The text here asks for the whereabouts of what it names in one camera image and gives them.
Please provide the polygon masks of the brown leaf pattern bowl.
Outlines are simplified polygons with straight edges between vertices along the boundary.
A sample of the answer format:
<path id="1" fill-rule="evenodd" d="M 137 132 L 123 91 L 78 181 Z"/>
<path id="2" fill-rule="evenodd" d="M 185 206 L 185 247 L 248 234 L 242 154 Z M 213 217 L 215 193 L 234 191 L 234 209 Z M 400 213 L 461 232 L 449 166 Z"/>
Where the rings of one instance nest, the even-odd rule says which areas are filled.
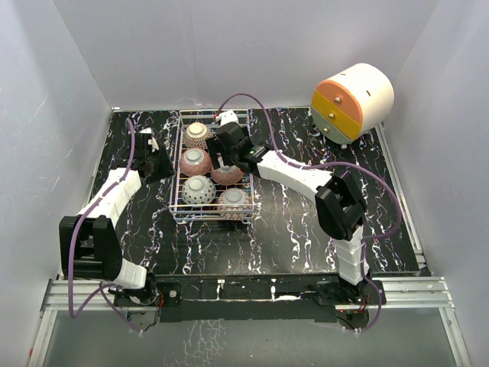
<path id="1" fill-rule="evenodd" d="M 240 168 L 236 166 L 224 166 L 211 169 L 211 178 L 220 185 L 229 186 L 238 183 L 244 176 Z"/>

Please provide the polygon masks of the red lattice white bowl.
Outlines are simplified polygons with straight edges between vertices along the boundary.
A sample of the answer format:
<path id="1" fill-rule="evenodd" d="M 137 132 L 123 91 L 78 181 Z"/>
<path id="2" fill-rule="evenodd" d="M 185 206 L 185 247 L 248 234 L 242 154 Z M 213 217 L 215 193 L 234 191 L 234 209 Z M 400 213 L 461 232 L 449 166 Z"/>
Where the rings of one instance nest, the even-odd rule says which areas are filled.
<path id="1" fill-rule="evenodd" d="M 218 198 L 217 211 L 225 220 L 242 221 L 252 214 L 251 198 L 242 189 L 230 188 Z"/>

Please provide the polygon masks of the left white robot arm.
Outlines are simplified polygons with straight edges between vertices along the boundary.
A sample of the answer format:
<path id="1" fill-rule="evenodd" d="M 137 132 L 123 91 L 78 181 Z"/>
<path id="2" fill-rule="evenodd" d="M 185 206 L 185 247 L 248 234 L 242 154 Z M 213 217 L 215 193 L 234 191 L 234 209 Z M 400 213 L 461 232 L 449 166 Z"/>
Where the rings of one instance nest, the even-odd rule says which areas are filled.
<path id="1" fill-rule="evenodd" d="M 131 290 L 142 305 L 157 298 L 157 285 L 148 270 L 125 259 L 116 226 L 126 206 L 145 185 L 175 174 L 164 146 L 151 128 L 131 134 L 129 151 L 119 156 L 91 201 L 59 224 L 63 274 L 70 280 L 105 281 Z"/>

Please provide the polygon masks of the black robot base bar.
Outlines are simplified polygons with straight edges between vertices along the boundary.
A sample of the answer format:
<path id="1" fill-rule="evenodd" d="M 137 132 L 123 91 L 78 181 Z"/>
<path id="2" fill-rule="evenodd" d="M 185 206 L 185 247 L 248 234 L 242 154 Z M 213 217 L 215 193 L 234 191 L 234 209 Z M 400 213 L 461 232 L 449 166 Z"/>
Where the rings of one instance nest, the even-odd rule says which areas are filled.
<path id="1" fill-rule="evenodd" d="M 315 320 L 385 305 L 381 281 L 349 284 L 337 274 L 149 275 L 140 290 L 113 291 L 121 307 L 142 307 L 161 323 L 191 320 Z"/>

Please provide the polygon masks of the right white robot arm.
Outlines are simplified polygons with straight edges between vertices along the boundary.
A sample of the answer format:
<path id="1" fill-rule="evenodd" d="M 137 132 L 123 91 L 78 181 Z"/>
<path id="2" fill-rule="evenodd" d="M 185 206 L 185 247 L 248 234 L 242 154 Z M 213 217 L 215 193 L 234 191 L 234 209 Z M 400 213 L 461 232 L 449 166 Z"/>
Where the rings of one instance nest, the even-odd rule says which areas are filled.
<path id="1" fill-rule="evenodd" d="M 236 166 L 261 179 L 277 182 L 311 200 L 323 232 L 333 240 L 338 257 L 336 285 L 325 296 L 356 304 L 368 294 L 364 276 L 369 265 L 363 254 L 362 233 L 366 202 L 349 173 L 336 176 L 312 169 L 266 145 L 254 145 L 248 130 L 236 122 L 217 128 L 206 139 L 212 166 Z"/>

